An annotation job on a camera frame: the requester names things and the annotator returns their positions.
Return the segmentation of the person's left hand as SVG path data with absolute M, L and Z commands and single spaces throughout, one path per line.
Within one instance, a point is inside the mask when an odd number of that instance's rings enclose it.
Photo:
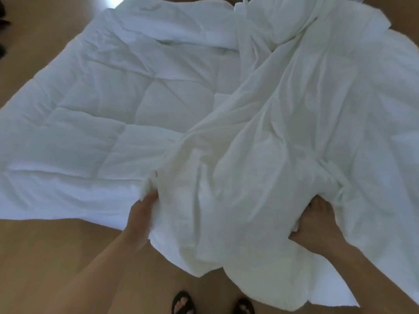
M 149 238 L 153 206 L 143 206 L 138 200 L 130 209 L 124 235 L 141 249 Z

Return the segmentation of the person's right hand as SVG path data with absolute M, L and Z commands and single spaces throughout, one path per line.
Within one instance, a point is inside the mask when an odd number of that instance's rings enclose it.
M 319 195 L 312 198 L 301 214 L 297 230 L 305 233 L 305 242 L 297 244 L 323 257 L 331 255 L 346 242 L 337 225 L 332 205 Z

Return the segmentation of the white duvet cover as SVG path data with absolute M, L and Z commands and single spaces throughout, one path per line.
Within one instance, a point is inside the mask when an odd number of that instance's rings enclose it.
M 346 240 L 419 302 L 419 47 L 356 1 L 234 11 L 241 85 L 166 152 L 151 244 L 282 310 L 355 306 L 288 239 L 322 195 Z

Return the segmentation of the person's left forearm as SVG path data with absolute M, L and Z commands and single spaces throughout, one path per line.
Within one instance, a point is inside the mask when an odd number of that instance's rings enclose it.
M 123 273 L 148 241 L 149 226 L 126 227 L 68 283 L 45 314 L 107 314 Z

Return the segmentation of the person's right forearm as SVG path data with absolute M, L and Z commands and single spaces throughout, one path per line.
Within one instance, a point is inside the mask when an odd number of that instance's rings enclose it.
M 342 241 L 327 245 L 322 256 L 345 281 L 364 314 L 419 314 L 419 304 L 358 248 Z

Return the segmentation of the person's right foot black sandal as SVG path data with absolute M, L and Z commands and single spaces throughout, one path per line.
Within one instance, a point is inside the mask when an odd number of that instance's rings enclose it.
M 256 312 L 250 299 L 242 297 L 235 303 L 232 314 L 256 314 Z

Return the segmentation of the person's foot black sandal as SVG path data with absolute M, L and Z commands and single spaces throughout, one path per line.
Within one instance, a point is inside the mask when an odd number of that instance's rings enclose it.
M 185 290 L 178 292 L 172 302 L 171 314 L 197 314 L 192 297 Z
M 256 314 L 256 312 L 250 299 L 242 297 L 235 303 L 232 314 Z

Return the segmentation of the white quilted duvet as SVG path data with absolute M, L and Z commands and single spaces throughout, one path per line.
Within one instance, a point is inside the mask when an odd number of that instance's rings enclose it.
M 241 85 L 236 5 L 124 0 L 92 20 L 0 109 L 0 218 L 123 229 L 168 149 Z

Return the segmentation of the person's left foot black sandal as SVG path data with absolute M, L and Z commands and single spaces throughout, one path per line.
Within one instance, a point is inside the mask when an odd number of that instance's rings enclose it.
M 185 290 L 178 292 L 172 302 L 171 314 L 197 314 L 192 297 Z

